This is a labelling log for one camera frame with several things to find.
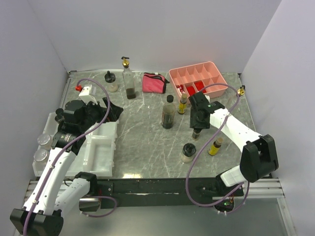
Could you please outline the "small dark spice jar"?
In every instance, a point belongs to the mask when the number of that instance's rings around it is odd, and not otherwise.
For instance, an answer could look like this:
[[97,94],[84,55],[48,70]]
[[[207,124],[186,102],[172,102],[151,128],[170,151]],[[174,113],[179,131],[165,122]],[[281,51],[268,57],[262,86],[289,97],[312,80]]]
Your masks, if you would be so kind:
[[197,140],[197,139],[199,138],[200,133],[201,133],[201,130],[202,130],[202,129],[197,129],[197,128],[193,130],[192,138],[193,138],[194,140]]

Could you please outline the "small yellow label bottle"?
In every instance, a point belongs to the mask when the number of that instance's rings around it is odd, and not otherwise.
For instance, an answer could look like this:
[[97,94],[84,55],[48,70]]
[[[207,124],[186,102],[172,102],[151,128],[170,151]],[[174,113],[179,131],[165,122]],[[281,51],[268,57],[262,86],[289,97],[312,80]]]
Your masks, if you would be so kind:
[[219,149],[221,148],[221,145],[223,143],[223,138],[219,137],[217,138],[213,144],[211,145],[211,147],[208,150],[208,154],[211,156],[214,156],[218,153]]

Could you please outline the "spice jar red label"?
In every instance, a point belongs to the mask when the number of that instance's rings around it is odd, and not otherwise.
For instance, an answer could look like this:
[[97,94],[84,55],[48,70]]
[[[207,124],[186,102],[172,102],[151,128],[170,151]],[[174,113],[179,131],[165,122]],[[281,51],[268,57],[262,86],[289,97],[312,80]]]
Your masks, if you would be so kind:
[[56,115],[62,115],[63,114],[63,109],[62,108],[56,109],[55,114]]

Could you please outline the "spice jar black lid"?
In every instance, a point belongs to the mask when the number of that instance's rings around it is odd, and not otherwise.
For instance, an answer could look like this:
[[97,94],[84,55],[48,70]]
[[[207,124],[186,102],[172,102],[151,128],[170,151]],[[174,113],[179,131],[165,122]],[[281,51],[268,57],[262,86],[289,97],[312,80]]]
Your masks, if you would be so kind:
[[64,121],[64,117],[62,115],[56,115],[55,116],[55,121],[60,124],[61,122]]

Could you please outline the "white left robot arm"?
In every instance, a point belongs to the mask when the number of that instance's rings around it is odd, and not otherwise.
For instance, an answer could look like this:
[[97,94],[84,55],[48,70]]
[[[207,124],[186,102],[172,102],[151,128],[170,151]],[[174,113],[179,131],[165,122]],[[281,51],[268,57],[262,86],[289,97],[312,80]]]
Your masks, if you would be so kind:
[[124,111],[102,99],[99,102],[72,100],[65,108],[58,108],[55,121],[58,129],[53,136],[49,159],[30,197],[21,209],[13,209],[10,221],[23,236],[58,236],[64,217],[80,198],[99,193],[95,174],[79,172],[71,185],[59,195],[59,189],[72,162],[86,140],[86,132],[94,131],[103,123],[116,122]]

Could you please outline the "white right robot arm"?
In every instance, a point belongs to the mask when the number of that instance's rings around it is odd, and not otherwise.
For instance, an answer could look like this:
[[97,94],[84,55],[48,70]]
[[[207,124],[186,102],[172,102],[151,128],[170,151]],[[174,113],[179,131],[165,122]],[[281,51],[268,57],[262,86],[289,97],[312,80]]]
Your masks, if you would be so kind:
[[210,103],[198,92],[189,97],[190,127],[200,132],[213,126],[226,135],[241,151],[236,167],[216,176],[215,191],[228,195],[234,186],[244,181],[254,183],[279,168],[274,138],[261,135],[236,119],[220,102]]

